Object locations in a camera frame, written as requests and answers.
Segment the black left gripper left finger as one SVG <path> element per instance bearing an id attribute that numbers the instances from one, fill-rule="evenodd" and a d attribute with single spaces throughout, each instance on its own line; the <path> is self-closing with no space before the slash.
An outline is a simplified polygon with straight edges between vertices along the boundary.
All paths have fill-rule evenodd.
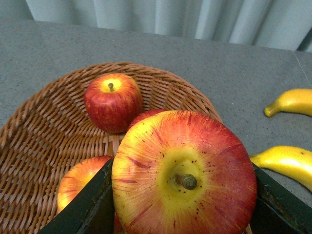
<path id="1" fill-rule="evenodd" d="M 40 234 L 112 234 L 115 210 L 112 191 L 113 160 L 107 163 L 87 183 L 80 193 Z"/>

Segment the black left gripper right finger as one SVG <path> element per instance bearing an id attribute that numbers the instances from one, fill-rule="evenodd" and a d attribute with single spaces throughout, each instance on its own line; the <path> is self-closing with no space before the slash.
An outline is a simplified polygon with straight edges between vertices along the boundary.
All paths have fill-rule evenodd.
<path id="1" fill-rule="evenodd" d="M 312 208 L 285 189 L 262 169 L 253 166 L 257 201 L 250 222 L 254 234 L 310 234 Z"/>

